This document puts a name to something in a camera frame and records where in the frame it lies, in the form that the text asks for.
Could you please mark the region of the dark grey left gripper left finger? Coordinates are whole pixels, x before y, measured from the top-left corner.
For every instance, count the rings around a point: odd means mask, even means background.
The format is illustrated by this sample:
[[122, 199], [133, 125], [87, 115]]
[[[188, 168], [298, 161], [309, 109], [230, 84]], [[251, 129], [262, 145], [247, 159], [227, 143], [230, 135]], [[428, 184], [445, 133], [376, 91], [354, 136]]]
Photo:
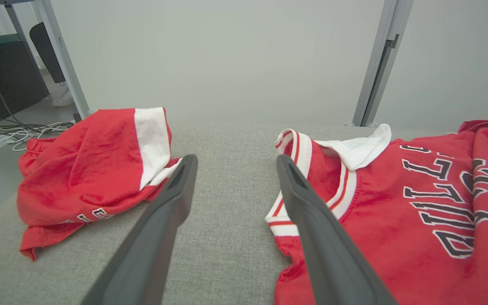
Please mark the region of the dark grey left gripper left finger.
[[182, 158], [159, 195], [144, 210], [82, 303], [160, 305], [178, 228], [188, 218], [198, 158]]

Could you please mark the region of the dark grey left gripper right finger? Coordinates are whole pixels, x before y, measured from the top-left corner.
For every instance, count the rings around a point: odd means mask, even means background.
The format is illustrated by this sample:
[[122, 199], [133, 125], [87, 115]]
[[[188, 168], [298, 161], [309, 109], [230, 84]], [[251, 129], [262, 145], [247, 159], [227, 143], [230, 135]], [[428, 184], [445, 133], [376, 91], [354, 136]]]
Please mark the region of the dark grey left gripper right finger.
[[287, 155], [276, 160], [290, 220], [297, 226], [317, 305], [395, 305], [381, 278]]

